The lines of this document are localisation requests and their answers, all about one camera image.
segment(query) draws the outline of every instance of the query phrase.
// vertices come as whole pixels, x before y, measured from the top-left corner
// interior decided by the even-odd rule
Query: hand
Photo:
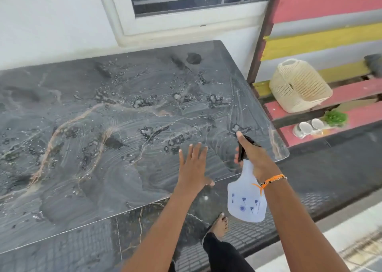
[[[251,144],[247,139],[245,139],[240,131],[236,132],[236,136],[242,147],[245,149],[248,159],[254,166],[253,175],[260,183],[264,183],[272,176],[282,174],[279,167],[269,157],[264,148]],[[237,153],[235,155],[235,163],[238,163],[241,167],[243,167],[243,162],[239,162],[238,159],[239,154]]]
[[[201,146],[200,142],[195,148],[193,144],[190,144],[186,162],[184,162],[182,150],[179,149],[179,178],[174,193],[190,196],[192,200],[205,185],[215,185],[212,179],[204,176],[208,147],[204,147],[199,156]]]

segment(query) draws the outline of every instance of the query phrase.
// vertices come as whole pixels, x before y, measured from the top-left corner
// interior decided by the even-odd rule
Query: red plank
[[[360,127],[362,125],[370,124],[379,120],[382,120],[382,101],[379,101],[368,106],[355,108],[353,110],[345,112],[348,115],[348,122],[343,128],[332,128],[324,130],[324,135],[313,136],[307,135],[303,139],[299,139],[293,134],[293,128],[295,125],[289,125],[278,129],[279,134],[284,139],[285,144],[288,147],[298,145],[304,142],[308,142],[317,138],[321,138],[328,135],[333,135],[341,131]]]
[[[280,0],[273,23],[382,8],[382,0]]]
[[[370,79],[356,82],[334,88],[333,95],[329,99],[325,100],[320,105],[312,108],[311,110],[317,110],[379,93],[382,93],[382,79]],[[264,104],[264,109],[270,120],[276,120],[296,114],[284,111],[284,109],[281,108],[277,101]]]

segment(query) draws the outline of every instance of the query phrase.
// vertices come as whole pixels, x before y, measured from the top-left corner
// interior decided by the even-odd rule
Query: white wall
[[[0,22],[0,70],[137,50],[118,46],[101,0],[0,0]],[[222,40],[246,77],[259,29],[208,33],[197,41]],[[187,39],[165,45],[179,43]]]

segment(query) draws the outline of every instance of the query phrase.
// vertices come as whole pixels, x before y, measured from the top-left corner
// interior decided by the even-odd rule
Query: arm
[[[265,149],[250,144],[241,132],[237,137],[260,183],[282,174]],[[264,193],[291,272],[349,272],[286,180],[268,184]]]
[[[186,162],[182,150],[179,149],[179,179],[174,193],[145,239],[123,266],[122,272],[169,270],[180,230],[191,203],[206,184],[212,186],[215,184],[204,176],[207,147],[199,157],[200,147],[201,143],[195,148],[192,144],[189,146]]]

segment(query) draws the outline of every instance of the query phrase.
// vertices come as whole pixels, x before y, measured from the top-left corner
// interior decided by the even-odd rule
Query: black spray nozzle
[[[252,138],[249,136],[243,135],[245,139],[247,139],[251,144],[256,145],[258,147],[262,147],[261,145],[257,144]],[[242,147],[240,142],[238,141],[239,144],[239,162],[242,161],[243,159],[248,159],[247,154],[245,153],[245,149]]]

